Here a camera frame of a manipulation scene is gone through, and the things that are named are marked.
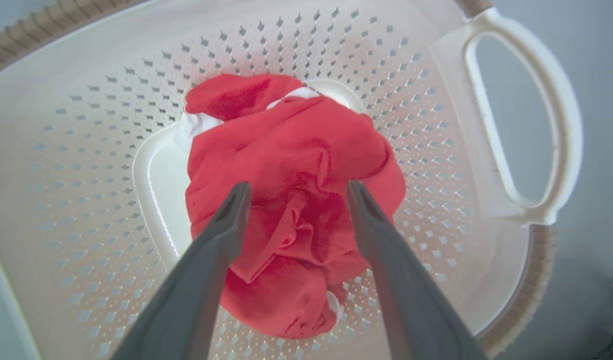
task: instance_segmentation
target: white laundry basket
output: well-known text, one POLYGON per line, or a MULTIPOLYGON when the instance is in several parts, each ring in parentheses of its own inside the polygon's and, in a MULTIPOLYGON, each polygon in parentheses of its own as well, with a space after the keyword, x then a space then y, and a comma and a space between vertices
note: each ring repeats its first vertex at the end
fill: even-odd
MULTIPOLYGON (((486 0, 120 2, 63 0, 0 33, 0 284, 30 356, 107 358, 175 266, 191 239, 172 134, 186 92, 222 73, 354 94, 407 182, 396 228, 490 356, 521 332, 582 153, 571 85, 526 29, 486 0), (497 136, 474 55, 485 35, 522 59, 549 114, 537 203, 497 136)), ((347 289, 340 323, 307 340, 220 309, 210 358, 388 358, 371 271, 347 289)))

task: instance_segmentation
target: red cloth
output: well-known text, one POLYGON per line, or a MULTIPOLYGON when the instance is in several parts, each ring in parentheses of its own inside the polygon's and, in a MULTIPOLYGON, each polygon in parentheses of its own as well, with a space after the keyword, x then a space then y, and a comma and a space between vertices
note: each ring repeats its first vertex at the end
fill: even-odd
POLYGON ((226 121, 193 139, 186 191, 193 239, 231 188, 249 182, 252 205, 242 254, 220 302, 266 335, 309 338, 331 330, 327 290, 345 303, 343 282, 368 264, 346 201, 359 179, 388 216, 405 196, 389 142, 364 114, 325 96, 289 96, 303 87, 284 75, 220 75, 187 95, 186 112, 226 121))

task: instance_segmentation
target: basket handle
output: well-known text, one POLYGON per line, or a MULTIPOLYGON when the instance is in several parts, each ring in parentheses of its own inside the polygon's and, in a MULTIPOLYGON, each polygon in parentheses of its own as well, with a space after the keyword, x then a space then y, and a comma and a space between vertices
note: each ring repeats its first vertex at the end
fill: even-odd
POLYGON ((469 26, 471 36, 466 41, 464 52, 466 68, 473 81, 484 127, 505 191, 524 209, 517 220, 524 224, 552 225, 556 222, 558 210, 571 196, 583 157, 582 121, 573 87, 551 51, 523 25, 501 16, 496 9, 484 10, 469 26), (553 163, 544 196, 537 202, 524 198, 517 191, 497 134, 476 59, 476 46, 485 36, 499 40, 521 60, 536 83, 548 114, 553 163))

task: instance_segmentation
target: clothing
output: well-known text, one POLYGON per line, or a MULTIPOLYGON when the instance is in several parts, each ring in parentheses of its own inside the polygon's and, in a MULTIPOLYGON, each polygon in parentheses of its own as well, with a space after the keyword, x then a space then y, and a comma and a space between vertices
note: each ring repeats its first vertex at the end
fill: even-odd
POLYGON ((405 196, 389 142, 368 116, 289 76, 220 75, 186 100, 185 111, 206 124, 224 121, 192 139, 186 202, 193 238, 236 183, 252 189, 242 254, 220 303, 266 335, 331 330, 341 308, 327 298, 343 305, 343 282, 368 267, 353 236, 346 183, 362 180, 388 216, 405 196))
POLYGON ((179 123, 173 135, 173 142, 185 153, 190 153, 194 137, 225 122, 204 112, 189 114, 183 111, 179 123))

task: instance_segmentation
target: fabric fold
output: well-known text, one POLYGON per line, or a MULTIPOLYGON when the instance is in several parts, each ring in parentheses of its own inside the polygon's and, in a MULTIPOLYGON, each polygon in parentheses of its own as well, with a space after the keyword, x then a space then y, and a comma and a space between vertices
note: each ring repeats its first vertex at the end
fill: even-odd
POLYGON ((368 116, 284 75, 220 75, 192 89, 185 110, 224 121, 192 139, 186 201, 193 239, 236 183, 252 188, 242 253, 220 303, 266 335, 331 330, 343 313, 343 283, 368 267, 353 236, 346 183, 362 180, 388 216, 405 196, 389 142, 368 116))

